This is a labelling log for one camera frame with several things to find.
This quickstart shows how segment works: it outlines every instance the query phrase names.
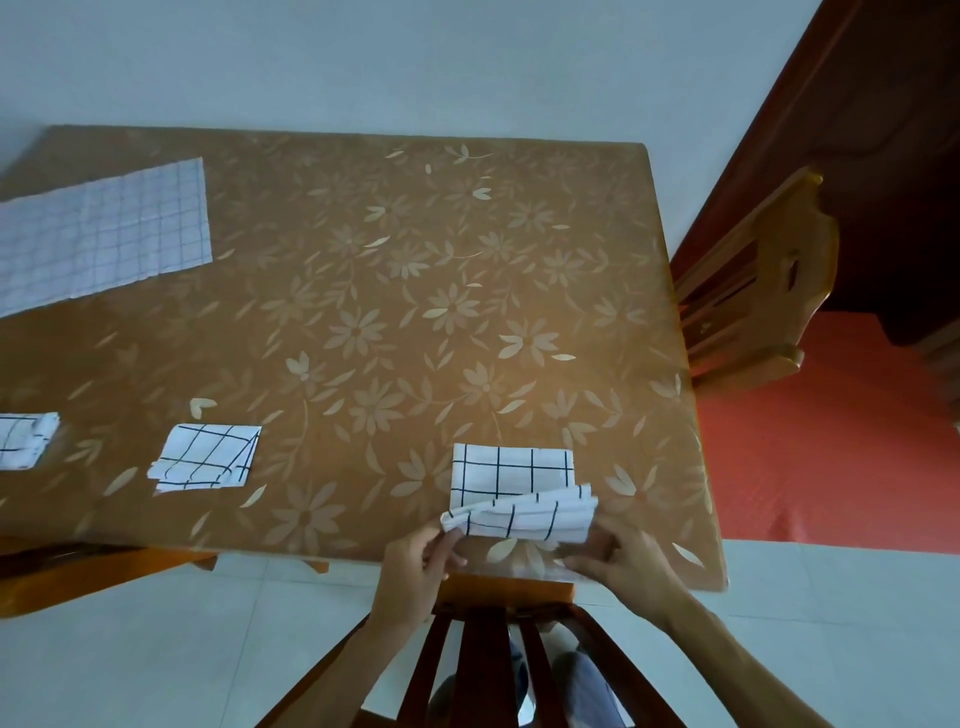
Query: brown floral tablecloth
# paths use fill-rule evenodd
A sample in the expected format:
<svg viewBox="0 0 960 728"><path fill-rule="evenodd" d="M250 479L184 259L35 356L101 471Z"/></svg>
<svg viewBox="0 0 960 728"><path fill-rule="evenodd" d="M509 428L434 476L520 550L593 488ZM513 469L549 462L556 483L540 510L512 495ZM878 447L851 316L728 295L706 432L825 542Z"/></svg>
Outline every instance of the brown floral tablecloth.
<svg viewBox="0 0 960 728"><path fill-rule="evenodd" d="M0 535L378 560L444 510L455 441L566 447L725 586L643 146L61 127L0 199L193 157L212 264L0 320L0 411L62 417L0 473ZM264 425L245 487L154 495L192 421ZM465 552L568 577L553 544Z"/></svg>

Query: white tile floor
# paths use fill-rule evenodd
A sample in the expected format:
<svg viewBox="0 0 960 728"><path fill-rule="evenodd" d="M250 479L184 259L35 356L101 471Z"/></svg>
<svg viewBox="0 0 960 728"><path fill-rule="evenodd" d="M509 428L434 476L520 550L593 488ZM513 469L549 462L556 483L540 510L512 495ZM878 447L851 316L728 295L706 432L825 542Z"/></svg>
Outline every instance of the white tile floor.
<svg viewBox="0 0 960 728"><path fill-rule="evenodd" d="M702 595L838 727L960 724L960 557L727 542L731 589ZM0 622L4 728L250 728L367 613L377 569L222 557ZM578 601L691 728L732 726L696 670L606 590ZM367 707L395 715L425 628ZM460 631L438 682L456 665Z"/></svg>

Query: right hand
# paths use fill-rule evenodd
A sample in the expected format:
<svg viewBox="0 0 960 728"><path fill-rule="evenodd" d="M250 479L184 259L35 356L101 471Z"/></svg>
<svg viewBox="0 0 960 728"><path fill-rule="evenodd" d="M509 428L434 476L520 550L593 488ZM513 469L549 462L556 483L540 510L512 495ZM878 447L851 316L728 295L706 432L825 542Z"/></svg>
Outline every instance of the right hand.
<svg viewBox="0 0 960 728"><path fill-rule="evenodd" d="M567 556L564 565L600 582L635 615L665 630L670 616L690 598L690 592L667 563L657 541L616 516L600 514L594 522L611 533L620 548L610 562Z"/></svg>

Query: red floor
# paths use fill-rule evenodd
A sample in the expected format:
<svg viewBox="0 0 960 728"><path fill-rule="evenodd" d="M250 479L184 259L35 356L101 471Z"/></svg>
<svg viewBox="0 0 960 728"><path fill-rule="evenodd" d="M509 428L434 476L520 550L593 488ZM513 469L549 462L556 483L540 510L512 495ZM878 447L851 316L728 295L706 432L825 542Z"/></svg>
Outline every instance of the red floor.
<svg viewBox="0 0 960 728"><path fill-rule="evenodd" d="M725 538L960 553L960 434L873 316L819 313L800 373L699 405Z"/></svg>

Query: chair backrest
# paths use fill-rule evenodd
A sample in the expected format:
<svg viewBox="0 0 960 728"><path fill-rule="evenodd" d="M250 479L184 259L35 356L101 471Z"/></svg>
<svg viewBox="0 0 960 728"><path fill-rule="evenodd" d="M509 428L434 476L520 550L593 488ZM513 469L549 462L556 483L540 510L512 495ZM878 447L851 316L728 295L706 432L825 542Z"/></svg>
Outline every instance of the chair backrest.
<svg viewBox="0 0 960 728"><path fill-rule="evenodd" d="M836 221L823 178L798 170L677 281L698 396L796 373L800 338L836 277Z"/></svg>
<svg viewBox="0 0 960 728"><path fill-rule="evenodd" d="M603 628L583 609L566 599L535 607L515 609L504 606L500 597L505 592L509 592L513 595L509 601L516 602L516 594L522 592L522 587L518 589L516 586L503 585L523 580L470 576L462 578L474 585L478 584L477 588L470 589L471 593L489 595L492 605L476 606L476 600L473 598L450 603L443 599L442 594L438 599L433 623L427 632L426 641L423 643L396 720L361 711L353 722L354 728L374 728L375 726L421 728L426 725L427 708L437 666L444 649L446 633L454 620L464 623L464 633L457 663L457 679L453 687L450 728L517 726L516 689L511 664L508 623L517 624L523 639L527 669L537 702L538 725L541 728L568 728L560 691L554 683L538 628L538 625L554 621L563 624L577 638L580 648L587 653L603 674L636 726L683 728L684 724L667 702L660 697L660 694ZM551 588L555 589L556 586L560 585L552 585ZM568 587L567 593L569 599L572 599L572 585L562 586ZM529 601L529 599L521 598L521 601ZM362 624L363 621L310 669L296 686L264 716L257 724L257 728L268 728L268 726L269 728L293 728L293 726L305 725L304 716L312 702L311 693L317 681L336 660L353 632Z"/></svg>

